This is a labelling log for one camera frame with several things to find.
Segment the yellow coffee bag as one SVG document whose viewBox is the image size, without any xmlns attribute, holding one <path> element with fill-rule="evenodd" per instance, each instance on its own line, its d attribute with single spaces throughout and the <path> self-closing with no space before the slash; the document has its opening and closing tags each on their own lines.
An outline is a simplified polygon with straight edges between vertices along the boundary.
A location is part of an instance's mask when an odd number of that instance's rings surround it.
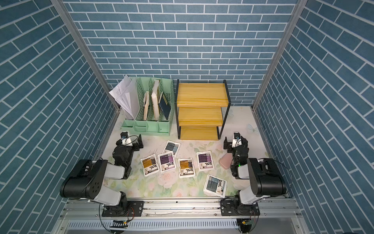
<svg viewBox="0 0 374 234">
<path fill-rule="evenodd" d="M 156 174 L 160 171 L 156 160 L 156 154 L 141 159 L 141 163 L 143 166 L 143 173 L 145 177 Z"/>
<path fill-rule="evenodd" d="M 192 158 L 178 159 L 178 163 L 180 178 L 189 178 L 194 177 L 196 175 Z"/>
</svg>

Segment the purple coffee bag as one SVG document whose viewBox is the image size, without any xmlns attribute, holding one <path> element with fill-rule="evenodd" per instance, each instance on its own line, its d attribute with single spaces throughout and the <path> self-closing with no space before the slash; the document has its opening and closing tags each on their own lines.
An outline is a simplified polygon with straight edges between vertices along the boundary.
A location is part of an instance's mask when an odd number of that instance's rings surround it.
<svg viewBox="0 0 374 234">
<path fill-rule="evenodd" d="M 168 151 L 157 156 L 162 173 L 176 169 L 175 159 L 172 151 Z"/>
<path fill-rule="evenodd" d="M 213 158 L 211 151 L 197 152 L 197 161 L 199 171 L 214 170 Z"/>
</svg>

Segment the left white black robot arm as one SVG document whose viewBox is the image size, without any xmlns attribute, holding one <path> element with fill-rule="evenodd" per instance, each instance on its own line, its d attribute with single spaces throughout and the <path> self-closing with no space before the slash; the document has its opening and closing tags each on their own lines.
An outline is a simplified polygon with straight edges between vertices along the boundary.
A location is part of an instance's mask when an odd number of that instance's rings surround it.
<svg viewBox="0 0 374 234">
<path fill-rule="evenodd" d="M 102 217 L 138 217 L 142 215 L 143 201 L 128 201 L 124 192 L 103 184 L 105 179 L 128 179 L 133 153 L 144 147 L 141 135 L 132 140 L 127 132 L 120 134 L 113 151 L 115 162 L 99 159 L 79 160 L 60 187 L 60 195 L 68 199 L 87 199 L 103 205 Z"/>
</svg>

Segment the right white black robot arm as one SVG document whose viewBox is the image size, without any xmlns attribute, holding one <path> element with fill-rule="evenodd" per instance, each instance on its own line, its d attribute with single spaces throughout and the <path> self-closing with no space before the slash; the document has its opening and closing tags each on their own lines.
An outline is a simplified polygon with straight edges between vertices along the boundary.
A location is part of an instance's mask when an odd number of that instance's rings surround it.
<svg viewBox="0 0 374 234">
<path fill-rule="evenodd" d="M 224 140 L 224 149 L 232 153 L 229 161 L 232 175 L 249 180 L 250 185 L 233 198 L 221 200 L 221 215 L 259 217 L 258 201 L 286 194 L 286 183 L 275 160 L 250 158 L 248 141 L 239 133 L 234 133 L 232 142 Z"/>
</svg>

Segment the wooden three-tier shelf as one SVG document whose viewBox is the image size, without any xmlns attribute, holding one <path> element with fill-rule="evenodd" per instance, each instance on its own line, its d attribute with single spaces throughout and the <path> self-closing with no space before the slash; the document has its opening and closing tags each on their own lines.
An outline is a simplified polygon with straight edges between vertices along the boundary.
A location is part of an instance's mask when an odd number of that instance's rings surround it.
<svg viewBox="0 0 374 234">
<path fill-rule="evenodd" d="M 231 99 L 227 81 L 176 85 L 175 113 L 180 140 L 219 140 Z"/>
</svg>

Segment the pink case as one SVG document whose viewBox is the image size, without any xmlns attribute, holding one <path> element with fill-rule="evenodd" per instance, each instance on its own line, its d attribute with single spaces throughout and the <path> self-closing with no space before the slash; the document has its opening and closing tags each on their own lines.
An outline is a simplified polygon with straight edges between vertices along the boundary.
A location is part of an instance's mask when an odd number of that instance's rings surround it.
<svg viewBox="0 0 374 234">
<path fill-rule="evenodd" d="M 220 160 L 219 160 L 219 164 L 220 166 L 225 169 L 225 170 L 228 170 L 231 166 L 231 162 L 232 162 L 232 159 L 233 159 L 233 156 L 232 156 L 232 153 L 226 153 Z"/>
</svg>

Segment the beige book thin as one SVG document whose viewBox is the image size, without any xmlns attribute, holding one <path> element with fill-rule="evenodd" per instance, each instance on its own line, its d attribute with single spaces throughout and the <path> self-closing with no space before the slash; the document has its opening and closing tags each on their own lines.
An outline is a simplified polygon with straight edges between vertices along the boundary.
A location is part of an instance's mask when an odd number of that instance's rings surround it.
<svg viewBox="0 0 374 234">
<path fill-rule="evenodd" d="M 147 118 L 148 118 L 149 102 L 150 102 L 149 91 L 146 91 L 144 95 L 143 121 L 147 121 Z"/>
</svg>

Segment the white papers in organizer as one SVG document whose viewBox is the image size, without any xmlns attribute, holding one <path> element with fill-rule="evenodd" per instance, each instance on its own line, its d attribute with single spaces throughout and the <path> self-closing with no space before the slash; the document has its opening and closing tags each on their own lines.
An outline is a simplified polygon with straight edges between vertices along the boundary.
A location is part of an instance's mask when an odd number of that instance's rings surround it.
<svg viewBox="0 0 374 234">
<path fill-rule="evenodd" d="M 135 120 L 139 112 L 136 79 L 131 79 L 125 75 L 123 80 L 109 93 L 125 111 L 126 118 Z"/>
</svg>

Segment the dark blue book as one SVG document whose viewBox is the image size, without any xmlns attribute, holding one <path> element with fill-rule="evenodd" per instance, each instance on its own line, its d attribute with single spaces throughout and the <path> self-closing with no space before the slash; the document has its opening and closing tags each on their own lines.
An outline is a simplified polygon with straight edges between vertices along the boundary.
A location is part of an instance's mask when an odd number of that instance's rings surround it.
<svg viewBox="0 0 374 234">
<path fill-rule="evenodd" d="M 164 92 L 162 92 L 161 95 L 160 95 L 158 105 L 159 105 L 162 113 L 164 114 L 165 119 L 168 120 L 169 114 L 171 112 L 171 106 L 170 106 Z"/>
</svg>

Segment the green desk file organizer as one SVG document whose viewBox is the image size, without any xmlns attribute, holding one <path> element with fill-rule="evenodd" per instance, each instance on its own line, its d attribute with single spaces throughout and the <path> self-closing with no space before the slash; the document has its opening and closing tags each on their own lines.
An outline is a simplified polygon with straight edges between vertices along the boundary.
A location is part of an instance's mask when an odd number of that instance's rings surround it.
<svg viewBox="0 0 374 234">
<path fill-rule="evenodd" d="M 144 114 L 144 95 L 148 91 L 152 93 L 154 81 L 156 78 L 149 77 L 132 77 L 136 80 L 136 88 L 138 91 L 139 113 L 135 120 L 124 120 L 122 123 L 122 131 L 128 131 L 133 135 L 150 135 L 150 136 L 169 136 L 174 117 L 174 84 L 171 79 L 159 78 L 159 93 L 163 93 L 171 111 L 168 117 L 164 116 L 161 111 L 159 119 L 154 120 L 153 102 L 150 100 L 147 120 L 143 120 Z"/>
</svg>

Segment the beige book tall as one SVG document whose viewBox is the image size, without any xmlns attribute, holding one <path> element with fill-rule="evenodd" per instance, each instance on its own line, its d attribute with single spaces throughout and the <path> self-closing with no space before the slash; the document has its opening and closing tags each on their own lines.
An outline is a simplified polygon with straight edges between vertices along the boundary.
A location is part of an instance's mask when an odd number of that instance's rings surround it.
<svg viewBox="0 0 374 234">
<path fill-rule="evenodd" d="M 160 84 L 160 80 L 155 80 L 154 81 L 153 89 L 152 89 L 152 95 L 151 95 L 151 98 L 152 98 L 152 101 L 153 101 L 153 114 L 154 114 L 154 120 L 155 121 L 158 121 L 159 116 L 160 116 L 160 110 L 159 110 L 159 105 L 158 105 L 159 84 Z"/>
</svg>

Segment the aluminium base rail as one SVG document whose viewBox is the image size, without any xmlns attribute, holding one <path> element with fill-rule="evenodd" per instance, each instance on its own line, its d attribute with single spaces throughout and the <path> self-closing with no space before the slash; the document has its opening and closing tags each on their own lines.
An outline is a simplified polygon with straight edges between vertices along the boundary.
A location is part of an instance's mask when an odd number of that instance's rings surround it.
<svg viewBox="0 0 374 234">
<path fill-rule="evenodd" d="M 249 214 L 235 208 L 233 199 L 176 198 L 176 199 L 129 199 L 128 211 L 121 218 L 224 218 L 266 217 L 301 218 L 295 199 L 270 198 L 260 200 Z"/>
</svg>

